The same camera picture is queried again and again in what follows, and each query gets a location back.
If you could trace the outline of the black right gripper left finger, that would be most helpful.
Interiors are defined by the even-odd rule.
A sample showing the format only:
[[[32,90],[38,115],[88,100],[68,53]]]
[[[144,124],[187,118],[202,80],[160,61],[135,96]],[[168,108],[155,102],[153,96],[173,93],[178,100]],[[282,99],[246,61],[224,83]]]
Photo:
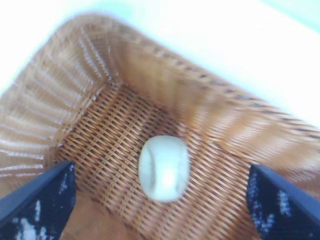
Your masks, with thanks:
[[[64,161],[0,199],[2,240],[58,240],[76,204],[75,164]]]

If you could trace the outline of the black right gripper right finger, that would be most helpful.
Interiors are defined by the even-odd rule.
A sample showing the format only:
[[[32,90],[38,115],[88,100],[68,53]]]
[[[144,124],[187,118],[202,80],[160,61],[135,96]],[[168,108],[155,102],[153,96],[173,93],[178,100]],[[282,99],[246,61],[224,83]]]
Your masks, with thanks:
[[[263,240],[318,240],[320,202],[270,168],[249,169],[246,204]]]

